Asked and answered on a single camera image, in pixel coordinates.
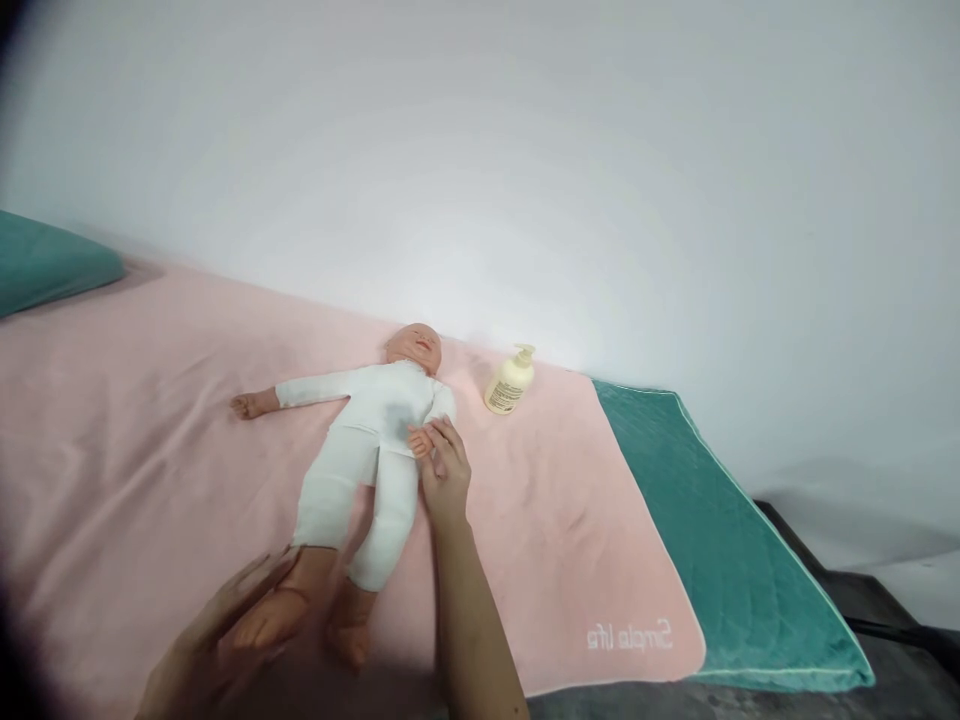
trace pink blanket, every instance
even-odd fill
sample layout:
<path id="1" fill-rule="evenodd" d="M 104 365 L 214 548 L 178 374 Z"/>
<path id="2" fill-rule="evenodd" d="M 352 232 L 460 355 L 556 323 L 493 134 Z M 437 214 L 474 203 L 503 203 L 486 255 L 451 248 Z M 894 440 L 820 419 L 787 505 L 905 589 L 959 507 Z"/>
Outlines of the pink blanket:
<path id="1" fill-rule="evenodd" d="M 230 397 L 376 362 L 393 329 L 140 262 L 116 285 L 0 321 L 3 577 L 68 716 L 129 718 L 221 582 L 289 541 L 341 405 L 242 423 Z M 699 625 L 590 381 L 539 364 L 499 417 L 480 394 L 502 358 L 444 343 L 440 379 L 474 468 L 469 516 L 526 692 L 696 672 Z M 369 669 L 354 680 L 328 667 L 311 629 L 247 709 L 428 709 L 431 567 L 421 512 L 376 606 Z"/>

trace white onesie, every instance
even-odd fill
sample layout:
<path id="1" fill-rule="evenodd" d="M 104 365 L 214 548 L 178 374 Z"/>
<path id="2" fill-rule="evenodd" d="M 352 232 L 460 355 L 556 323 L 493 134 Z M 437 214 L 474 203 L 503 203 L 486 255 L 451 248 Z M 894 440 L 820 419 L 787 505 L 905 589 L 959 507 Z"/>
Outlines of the white onesie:
<path id="1" fill-rule="evenodd" d="M 453 393 L 410 360 L 300 378 L 276 387 L 280 407 L 349 397 L 303 479 L 294 545 L 340 549 L 357 485 L 376 480 L 373 523 L 350 579 L 379 592 L 393 572 L 417 512 L 419 474 L 408 425 L 455 419 Z"/>

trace teal cushion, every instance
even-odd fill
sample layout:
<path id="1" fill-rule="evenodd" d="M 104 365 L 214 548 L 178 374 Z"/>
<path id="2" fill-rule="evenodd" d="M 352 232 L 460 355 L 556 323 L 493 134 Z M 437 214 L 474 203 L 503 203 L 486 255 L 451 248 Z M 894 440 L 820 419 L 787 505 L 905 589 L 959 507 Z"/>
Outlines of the teal cushion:
<path id="1" fill-rule="evenodd" d="M 0 210 L 0 317 L 122 277 L 110 248 Z"/>

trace doll hand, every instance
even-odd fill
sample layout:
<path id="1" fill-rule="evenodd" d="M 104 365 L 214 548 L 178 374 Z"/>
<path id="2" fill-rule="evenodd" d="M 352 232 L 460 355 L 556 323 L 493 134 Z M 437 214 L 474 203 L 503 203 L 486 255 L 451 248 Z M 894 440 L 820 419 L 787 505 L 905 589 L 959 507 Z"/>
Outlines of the doll hand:
<path id="1" fill-rule="evenodd" d="M 273 388 L 258 393 L 243 393 L 230 401 L 234 414 L 241 420 L 253 420 L 280 409 L 280 401 Z"/>
<path id="2" fill-rule="evenodd" d="M 407 425 L 410 435 L 407 437 L 407 447 L 413 450 L 413 456 L 419 460 L 426 457 L 433 451 L 433 443 L 430 436 L 424 428 L 415 428 L 413 425 Z"/>

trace doll face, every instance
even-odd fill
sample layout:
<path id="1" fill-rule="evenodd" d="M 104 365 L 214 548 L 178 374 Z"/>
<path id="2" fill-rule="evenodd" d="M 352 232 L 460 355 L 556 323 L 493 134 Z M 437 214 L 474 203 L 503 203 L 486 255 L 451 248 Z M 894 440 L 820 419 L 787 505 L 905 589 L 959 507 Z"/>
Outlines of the doll face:
<path id="1" fill-rule="evenodd" d="M 387 342 L 388 363 L 412 360 L 432 376 L 440 369 L 440 359 L 440 336 L 423 323 L 400 328 Z"/>

